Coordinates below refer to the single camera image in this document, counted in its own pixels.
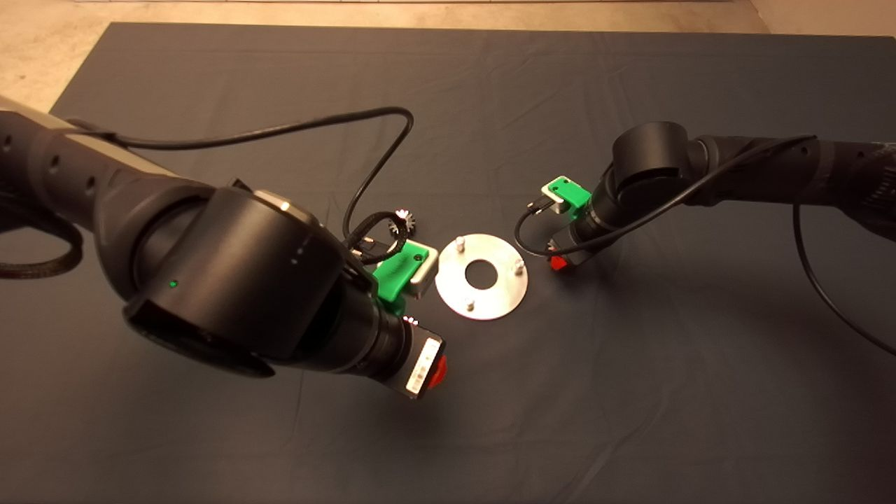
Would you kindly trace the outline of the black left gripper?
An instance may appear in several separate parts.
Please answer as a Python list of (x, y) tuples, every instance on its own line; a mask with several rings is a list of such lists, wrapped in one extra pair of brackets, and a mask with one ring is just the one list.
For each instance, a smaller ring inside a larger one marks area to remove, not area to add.
[(405, 338), (397, 369), (388, 371), (381, 382), (410, 400), (420, 400), (445, 379), (446, 341), (413, 323), (404, 323), (401, 329)]

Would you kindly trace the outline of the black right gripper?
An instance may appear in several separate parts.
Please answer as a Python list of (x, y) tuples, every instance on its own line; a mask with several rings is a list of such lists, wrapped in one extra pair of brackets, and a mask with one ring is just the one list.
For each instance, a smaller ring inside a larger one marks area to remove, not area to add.
[[(548, 239), (548, 251), (555, 252), (559, 249), (569, 249), (578, 246), (577, 236), (572, 225), (557, 230)], [(550, 267), (556, 272), (572, 272), (577, 267), (595, 258), (595, 250), (578, 250), (569, 254), (555, 255), (550, 258)]]

